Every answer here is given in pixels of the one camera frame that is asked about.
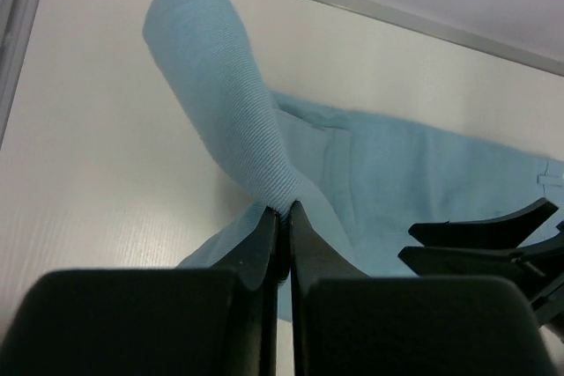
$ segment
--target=white table surface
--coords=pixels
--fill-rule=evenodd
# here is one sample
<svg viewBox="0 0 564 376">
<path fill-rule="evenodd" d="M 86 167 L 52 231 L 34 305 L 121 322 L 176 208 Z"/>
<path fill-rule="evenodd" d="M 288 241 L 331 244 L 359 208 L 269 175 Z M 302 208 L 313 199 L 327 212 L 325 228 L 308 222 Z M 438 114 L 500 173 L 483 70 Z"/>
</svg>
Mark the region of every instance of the white table surface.
<svg viewBox="0 0 564 376">
<path fill-rule="evenodd" d="M 152 62 L 151 1 L 40 2 L 0 150 L 0 339 L 45 272 L 174 266 L 249 202 Z M 562 77 L 309 0 L 233 2 L 272 89 L 564 159 Z"/>
</svg>

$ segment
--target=light blue fabric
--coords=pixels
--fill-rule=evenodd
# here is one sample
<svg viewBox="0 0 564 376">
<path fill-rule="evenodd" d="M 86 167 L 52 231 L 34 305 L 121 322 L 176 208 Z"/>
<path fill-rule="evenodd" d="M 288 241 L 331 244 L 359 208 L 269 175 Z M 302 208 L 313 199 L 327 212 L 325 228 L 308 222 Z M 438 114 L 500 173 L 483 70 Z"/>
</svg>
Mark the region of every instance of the light blue fabric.
<svg viewBox="0 0 564 376">
<path fill-rule="evenodd" d="M 564 205 L 564 164 L 387 116 L 270 92 L 229 0 L 154 0 L 144 37 L 216 162 L 256 203 L 181 267 L 212 265 L 265 205 L 300 200 L 315 230 L 372 276 L 407 276 L 397 258 L 416 222 L 476 220 L 541 196 Z M 549 238 L 559 212 L 527 242 Z M 289 284 L 278 315 L 289 320 Z"/>
</svg>

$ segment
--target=folded cloth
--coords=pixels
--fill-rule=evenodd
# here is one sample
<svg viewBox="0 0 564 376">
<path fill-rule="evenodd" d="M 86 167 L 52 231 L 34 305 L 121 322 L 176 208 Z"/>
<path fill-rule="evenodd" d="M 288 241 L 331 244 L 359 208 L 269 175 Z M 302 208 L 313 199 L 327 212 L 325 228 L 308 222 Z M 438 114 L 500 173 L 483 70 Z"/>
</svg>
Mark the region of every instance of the folded cloth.
<svg viewBox="0 0 564 376">
<path fill-rule="evenodd" d="M 304 205 L 314 229 L 371 276 L 409 276 L 397 258 L 416 222 L 478 220 L 541 196 L 564 205 L 564 163 L 378 114 L 271 92 L 229 0 L 153 0 L 152 56 L 221 168 L 255 199 L 181 267 L 210 266 L 243 240 L 266 206 Z M 561 212 L 527 242 L 556 233 Z M 289 284 L 278 316 L 291 319 Z"/>
</svg>

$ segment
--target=light blue garment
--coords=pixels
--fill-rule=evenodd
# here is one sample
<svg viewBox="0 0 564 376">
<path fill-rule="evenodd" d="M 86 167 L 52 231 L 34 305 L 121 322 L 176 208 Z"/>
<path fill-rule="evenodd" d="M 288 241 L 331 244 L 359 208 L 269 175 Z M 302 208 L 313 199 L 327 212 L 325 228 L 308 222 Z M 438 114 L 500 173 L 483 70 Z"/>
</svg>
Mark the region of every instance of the light blue garment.
<svg viewBox="0 0 564 376">
<path fill-rule="evenodd" d="M 256 226 L 300 200 L 315 230 L 371 276 L 407 276 L 416 222 L 477 220 L 546 196 L 564 205 L 564 164 L 376 114 L 271 93 L 229 0 L 154 0 L 144 37 L 221 168 L 256 203 L 181 267 L 210 266 Z M 559 212 L 531 240 L 556 233 Z M 278 315 L 291 318 L 289 284 Z"/>
</svg>

